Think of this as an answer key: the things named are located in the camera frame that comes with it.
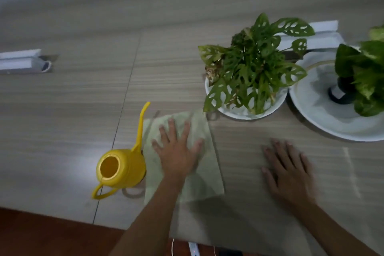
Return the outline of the person's right hand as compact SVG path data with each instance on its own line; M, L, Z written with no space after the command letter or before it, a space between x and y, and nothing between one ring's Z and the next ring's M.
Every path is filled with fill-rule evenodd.
M306 179L301 174L300 154L292 143L282 142L290 157L290 165L282 165L277 157L276 150L271 143L271 147L264 146L263 154L270 164L268 168L277 183L278 193L273 195L287 209L290 209L292 204L303 201L311 201L316 204L316 190L313 179Z

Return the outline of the person's left hand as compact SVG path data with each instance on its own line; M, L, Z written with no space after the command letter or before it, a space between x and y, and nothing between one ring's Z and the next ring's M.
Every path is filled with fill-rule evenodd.
M160 158L162 170L164 173L163 181L182 184L186 177L195 169L198 163L189 162L189 150L187 141L190 133L191 124L189 121L184 123L184 128L180 137L177 136L177 142L170 144L168 141L168 131L161 125L159 127L161 143L165 149L164 158Z

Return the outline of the light green cleaning cloth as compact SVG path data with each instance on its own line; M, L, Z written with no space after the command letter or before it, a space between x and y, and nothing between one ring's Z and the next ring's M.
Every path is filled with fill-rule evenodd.
M193 112L180 112L144 120L142 150L147 169L144 204L151 200L164 175L160 158L152 147L152 140L157 140L162 146L159 126L163 125L167 131L169 118L174 119L178 136L183 132L185 121L190 121L188 148L191 148L198 139L204 139L198 165L186 178L177 201L186 203L223 195L224 185L209 123L203 110L198 109Z

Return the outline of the person's right forearm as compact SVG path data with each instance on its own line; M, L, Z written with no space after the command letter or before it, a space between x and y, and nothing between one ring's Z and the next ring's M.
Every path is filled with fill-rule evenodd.
M380 256L311 201L290 206L291 212L328 256Z

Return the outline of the person's left forearm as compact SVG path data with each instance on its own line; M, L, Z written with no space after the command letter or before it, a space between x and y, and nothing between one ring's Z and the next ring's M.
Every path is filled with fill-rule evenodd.
M109 256L162 256L185 174L167 174L151 200L124 232Z

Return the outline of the yellow plastic watering can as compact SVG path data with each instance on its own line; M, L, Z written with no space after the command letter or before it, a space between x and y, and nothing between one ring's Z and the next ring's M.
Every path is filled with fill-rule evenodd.
M146 164L141 153L144 114L151 102L147 102L140 113L136 143L131 149L110 150L99 159L96 166L98 186L92 199L102 200L120 189L138 185L146 174Z

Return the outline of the white round plant pot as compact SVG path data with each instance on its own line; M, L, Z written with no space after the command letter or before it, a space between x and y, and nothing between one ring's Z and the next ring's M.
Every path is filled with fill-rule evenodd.
M225 101L225 93L220 94L220 98L222 100L222 105L220 108L215 108L215 110L221 112L223 115L234 118L237 120L257 120L264 117L267 117L274 113L278 108L281 107L281 105L284 103L286 97L288 94L288 88L281 88L275 96L275 102L273 105L271 105L271 100L268 99L265 103L264 109L265 111L261 114L253 114L251 113L245 106L242 106L240 108L236 108L234 104L231 104L229 107L227 107L224 104Z

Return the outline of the large white round dish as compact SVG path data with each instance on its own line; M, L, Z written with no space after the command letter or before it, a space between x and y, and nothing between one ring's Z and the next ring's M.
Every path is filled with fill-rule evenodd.
M336 86L336 52L309 52L296 62L307 76L289 88L290 97L301 115L320 130L345 140L377 142L384 140L384 113L359 116L353 104L340 105L328 96Z

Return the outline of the small black plant pot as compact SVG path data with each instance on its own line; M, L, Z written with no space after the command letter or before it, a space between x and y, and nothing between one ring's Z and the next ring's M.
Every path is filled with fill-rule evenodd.
M328 88L328 97L334 103L340 105L353 104L357 95L354 78L338 77L337 84Z

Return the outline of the green plant with holed leaves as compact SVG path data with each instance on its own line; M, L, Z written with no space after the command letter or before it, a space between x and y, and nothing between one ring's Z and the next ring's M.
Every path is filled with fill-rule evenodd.
M270 23L261 13L251 27L232 36L229 47L199 45L205 75L211 90L203 112L219 108L245 107L252 115L271 108L278 91L306 77L303 67L285 60L284 51L292 50L303 58L306 37L315 30L298 17L284 17Z

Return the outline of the broad-leaf green plant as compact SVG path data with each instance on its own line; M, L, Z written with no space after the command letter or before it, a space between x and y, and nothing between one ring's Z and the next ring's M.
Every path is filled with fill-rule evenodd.
M355 112L372 117L384 112L384 24L369 30L359 49L340 44L335 59L338 87L353 95Z

